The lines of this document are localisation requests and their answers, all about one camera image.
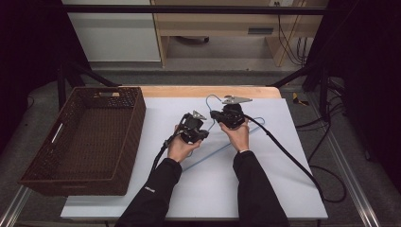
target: table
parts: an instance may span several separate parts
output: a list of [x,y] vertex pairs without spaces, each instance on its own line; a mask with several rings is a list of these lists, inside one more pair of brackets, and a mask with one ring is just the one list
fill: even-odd
[[[147,115],[129,192],[124,197],[69,197],[61,213],[62,218],[107,220],[118,218],[146,181],[153,159],[163,141],[172,133],[174,125],[183,114],[186,114],[183,113],[183,107],[187,110],[198,108],[197,111],[208,117],[204,98],[211,94],[221,98],[226,95],[253,98],[252,102],[242,105],[244,112],[262,114],[266,122],[269,122],[266,125],[269,125],[270,132],[310,171],[287,103],[280,98],[276,88],[142,86],[142,90],[147,104]],[[212,98],[209,99],[210,106],[215,109],[222,108],[223,105],[216,98]],[[211,124],[211,121],[205,122],[203,127],[208,129]],[[261,130],[257,131],[255,125],[250,127],[251,131],[254,131],[250,136],[251,149],[270,178],[288,218],[327,218],[315,185]],[[166,218],[236,219],[237,179],[232,170],[234,156],[234,149],[230,148],[227,136],[219,127],[212,128],[201,147],[182,163],[183,175],[174,189]]]

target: white cabinet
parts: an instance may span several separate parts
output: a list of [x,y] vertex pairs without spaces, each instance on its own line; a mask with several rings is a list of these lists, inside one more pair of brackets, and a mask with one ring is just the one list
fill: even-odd
[[[149,5],[147,0],[62,0],[64,4]],[[150,13],[68,13],[88,61],[160,61]]]

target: hand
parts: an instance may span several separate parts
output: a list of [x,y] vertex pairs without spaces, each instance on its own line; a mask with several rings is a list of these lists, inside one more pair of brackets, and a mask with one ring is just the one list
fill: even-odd
[[167,157],[176,161],[177,163],[181,163],[183,160],[185,160],[190,152],[192,152],[195,148],[198,148],[200,145],[201,140],[193,144],[187,144],[180,135],[177,135],[174,137],[170,143],[170,146],[168,147]]
[[230,130],[223,123],[218,123],[221,126],[221,130],[224,131],[231,144],[237,152],[250,149],[250,127],[248,126],[248,119],[242,123],[238,128]]

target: person's right hand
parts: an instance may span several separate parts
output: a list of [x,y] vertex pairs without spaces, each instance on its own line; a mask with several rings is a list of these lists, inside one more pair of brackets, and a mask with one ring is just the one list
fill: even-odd
[[248,119],[245,119],[244,123],[233,130],[230,130],[221,122],[218,124],[221,126],[221,130],[228,135],[231,144],[237,152],[250,149],[250,127],[248,126]]

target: person's left hand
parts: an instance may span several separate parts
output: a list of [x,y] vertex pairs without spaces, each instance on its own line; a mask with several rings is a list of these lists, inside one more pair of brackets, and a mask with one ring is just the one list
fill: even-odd
[[201,145],[201,140],[197,141],[193,144],[187,144],[181,138],[180,135],[177,135],[170,143],[168,147],[167,157],[176,161],[177,163],[181,163],[185,158],[189,155],[192,150],[198,148]]

